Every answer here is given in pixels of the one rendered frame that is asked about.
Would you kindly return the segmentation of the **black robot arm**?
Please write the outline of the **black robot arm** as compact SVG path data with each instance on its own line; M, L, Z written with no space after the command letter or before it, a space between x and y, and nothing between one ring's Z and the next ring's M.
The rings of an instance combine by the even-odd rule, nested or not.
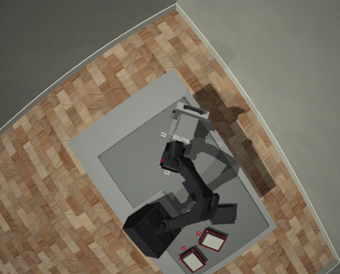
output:
M177 228L180 229L192 223L213 219L220 200L219 194L213 193L204 183L191 159L183 157L183 144L184 143L179 141L170 142L168 163L187 181L197 202L191 208L190 212L178 217L165 219L162 222L156 212L146 217L146 220L163 247L166 247L172 241L169 233L177 230Z

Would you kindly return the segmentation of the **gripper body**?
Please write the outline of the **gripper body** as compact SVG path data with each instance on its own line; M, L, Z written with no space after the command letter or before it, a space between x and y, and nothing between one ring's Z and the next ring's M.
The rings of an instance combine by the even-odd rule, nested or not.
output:
M162 159L164 159L163 163L165 163L165 164L168 164L168 155L169 155L169 152L168 151L164 151L163 155L161 157Z

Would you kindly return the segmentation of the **white well plate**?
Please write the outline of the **white well plate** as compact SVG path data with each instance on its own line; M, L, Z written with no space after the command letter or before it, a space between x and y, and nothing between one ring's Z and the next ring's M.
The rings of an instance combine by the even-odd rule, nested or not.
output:
M187 263L187 265L192 269L192 271L195 271L196 269L200 268L203 263L198 259L198 257L192 252L183 260Z
M208 247L214 248L216 250L219 250L220 246L222 245L224 239L219 238L217 236L207 234L205 239L203 240L202 244L206 245Z
M186 138L183 138L183 137L180 137L180 136L177 136L177 135L174 135L173 139L179 140L179 141L184 142L184 143L189 143L189 139L186 139Z

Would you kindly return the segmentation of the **grey tower with black slots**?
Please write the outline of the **grey tower with black slots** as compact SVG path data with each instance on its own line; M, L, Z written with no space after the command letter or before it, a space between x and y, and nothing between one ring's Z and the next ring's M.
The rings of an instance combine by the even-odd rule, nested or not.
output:
M177 135L192 140L194 139L197 124L203 120L206 119L177 109L168 135Z

